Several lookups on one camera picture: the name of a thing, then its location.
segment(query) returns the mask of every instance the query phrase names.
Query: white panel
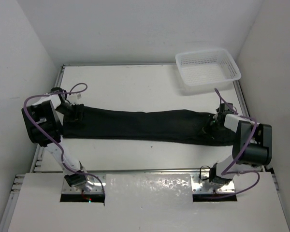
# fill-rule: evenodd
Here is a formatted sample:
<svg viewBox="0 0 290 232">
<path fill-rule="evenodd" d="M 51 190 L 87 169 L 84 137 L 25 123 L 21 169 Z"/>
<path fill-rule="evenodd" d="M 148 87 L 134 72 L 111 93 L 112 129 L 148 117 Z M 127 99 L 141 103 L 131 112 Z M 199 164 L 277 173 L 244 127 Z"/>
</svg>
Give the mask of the white panel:
<svg viewBox="0 0 290 232">
<path fill-rule="evenodd" d="M 238 60 L 252 116 L 273 126 L 273 161 L 290 224 L 290 0 L 266 0 Z"/>
<path fill-rule="evenodd" d="M 184 96 L 176 80 L 176 65 L 66 67 L 61 87 L 70 90 L 85 82 L 81 102 L 90 107 L 120 111 L 188 109 L 215 113 L 215 92 Z M 221 95 L 241 113 L 233 85 Z M 231 154 L 231 146 L 214 147 L 153 141 L 65 139 L 70 154 L 87 170 L 199 168 Z M 40 171 L 61 171 L 45 153 Z"/>
<path fill-rule="evenodd" d="M 55 63 L 175 61 L 220 46 L 237 57 L 262 0 L 18 0 Z"/>
<path fill-rule="evenodd" d="M 0 0 L 0 219 L 15 174 L 29 171 L 34 154 L 21 108 L 49 90 L 57 70 L 16 0 Z"/>
<path fill-rule="evenodd" d="M 270 173 L 261 173 L 260 183 L 237 202 L 220 203 L 193 203 L 185 175 L 119 174 L 106 180 L 104 207 L 60 203 L 61 174 L 26 174 L 9 232 L 288 231 Z M 236 177 L 235 187 L 241 190 L 255 180 L 255 174 Z"/>
</svg>

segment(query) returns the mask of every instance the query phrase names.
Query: white enclosure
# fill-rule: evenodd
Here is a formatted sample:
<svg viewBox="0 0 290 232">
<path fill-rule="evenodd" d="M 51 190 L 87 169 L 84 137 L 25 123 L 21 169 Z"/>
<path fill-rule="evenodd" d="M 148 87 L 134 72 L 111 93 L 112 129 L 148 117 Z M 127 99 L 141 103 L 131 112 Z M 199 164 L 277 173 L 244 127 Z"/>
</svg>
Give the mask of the white enclosure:
<svg viewBox="0 0 290 232">
<path fill-rule="evenodd" d="M 0 0 L 0 218 L 33 159 L 23 101 L 53 87 L 63 64 L 174 63 L 211 47 L 230 52 L 250 114 L 273 126 L 290 228 L 290 0 Z"/>
<path fill-rule="evenodd" d="M 239 54 L 262 0 L 18 0 L 57 65 L 174 62 L 219 46 Z"/>
</svg>

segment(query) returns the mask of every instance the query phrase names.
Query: metal frame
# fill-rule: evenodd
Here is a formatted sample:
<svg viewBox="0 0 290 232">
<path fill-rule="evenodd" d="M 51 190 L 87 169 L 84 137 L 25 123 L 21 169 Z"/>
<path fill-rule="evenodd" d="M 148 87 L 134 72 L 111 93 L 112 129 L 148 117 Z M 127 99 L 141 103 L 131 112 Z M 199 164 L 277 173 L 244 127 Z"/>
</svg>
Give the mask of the metal frame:
<svg viewBox="0 0 290 232">
<path fill-rule="evenodd" d="M 175 63 L 165 63 L 165 62 L 162 62 L 162 63 L 110 63 L 110 64 L 107 64 L 107 63 L 80 63 L 80 64 L 64 64 L 63 67 L 81 67 L 81 66 L 117 66 L 117 65 L 161 65 L 161 64 L 165 64 L 165 65 L 168 65 L 168 64 L 172 64 L 172 65 L 175 65 Z"/>
<path fill-rule="evenodd" d="M 243 92 L 242 92 L 242 89 L 241 89 L 240 82 L 239 81 L 234 81 L 233 85 L 234 85 L 234 88 L 235 88 L 235 92 L 236 92 L 238 101 L 240 102 L 240 105 L 241 105 L 241 110 L 242 110 L 243 116 L 247 117 L 247 116 L 249 116 L 249 111 L 248 111 L 246 103 L 245 103 L 245 99 L 244 99 L 244 96 L 243 96 Z"/>
<path fill-rule="evenodd" d="M 6 207 L 5 207 L 2 219 L 1 219 L 0 232 L 7 232 L 9 229 L 24 178 L 25 178 L 25 175 L 18 174 L 16 175 L 14 179 L 10 197 L 6 204 Z"/>
<path fill-rule="evenodd" d="M 231 181 L 229 184 L 222 187 L 214 188 L 212 185 L 206 185 L 207 182 L 201 181 L 199 178 L 200 169 L 172 169 L 172 170 L 127 170 L 127 171 L 106 171 L 106 172 L 90 172 L 98 177 L 103 186 L 106 185 L 107 174 L 189 174 L 191 177 L 191 191 L 192 194 L 204 195 L 213 194 L 214 191 L 219 194 L 230 194 L 235 192 L 234 182 Z M 201 169 L 201 179 L 208 178 L 209 169 Z M 101 183 L 96 179 L 94 180 L 95 186 L 91 190 L 90 194 L 103 194 Z M 81 194 L 81 190 L 75 187 L 70 187 L 68 183 L 63 180 L 61 194 Z"/>
</svg>

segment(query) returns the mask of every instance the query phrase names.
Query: white table surface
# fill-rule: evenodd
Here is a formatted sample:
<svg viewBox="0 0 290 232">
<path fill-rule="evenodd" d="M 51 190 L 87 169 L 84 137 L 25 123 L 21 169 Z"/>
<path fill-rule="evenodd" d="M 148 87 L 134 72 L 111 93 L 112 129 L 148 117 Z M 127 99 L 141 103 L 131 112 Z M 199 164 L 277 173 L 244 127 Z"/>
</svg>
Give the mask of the white table surface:
<svg viewBox="0 0 290 232">
<path fill-rule="evenodd" d="M 80 103 L 95 108 L 144 112 L 188 109 L 215 113 L 219 98 L 214 91 L 185 96 L 177 81 L 179 78 L 176 65 L 68 66 L 61 87 L 70 90 L 79 82 L 87 83 L 88 90 L 82 93 Z M 233 85 L 221 91 L 221 95 L 241 113 Z M 90 171 L 199 168 L 224 160 L 232 150 L 231 146 L 132 140 L 65 139 L 64 144 Z M 45 151 L 39 170 L 60 171 L 60 167 Z"/>
<path fill-rule="evenodd" d="M 186 175 L 107 175 L 104 207 L 59 202 L 62 174 L 26 174 L 9 232 L 287 232 L 272 175 L 260 175 L 237 202 L 219 203 L 193 203 Z M 234 183 L 241 190 L 256 178 Z"/>
</svg>

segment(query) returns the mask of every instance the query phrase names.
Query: laundry basket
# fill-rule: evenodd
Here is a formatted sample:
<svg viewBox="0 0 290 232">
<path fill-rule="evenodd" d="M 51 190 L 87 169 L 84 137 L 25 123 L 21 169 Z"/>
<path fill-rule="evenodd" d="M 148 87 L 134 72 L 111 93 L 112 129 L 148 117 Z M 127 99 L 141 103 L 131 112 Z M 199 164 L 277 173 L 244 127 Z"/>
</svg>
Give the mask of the laundry basket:
<svg viewBox="0 0 290 232">
<path fill-rule="evenodd" d="M 180 53 L 175 59 L 187 90 L 225 86 L 241 78 L 234 59 L 222 48 Z"/>
</svg>

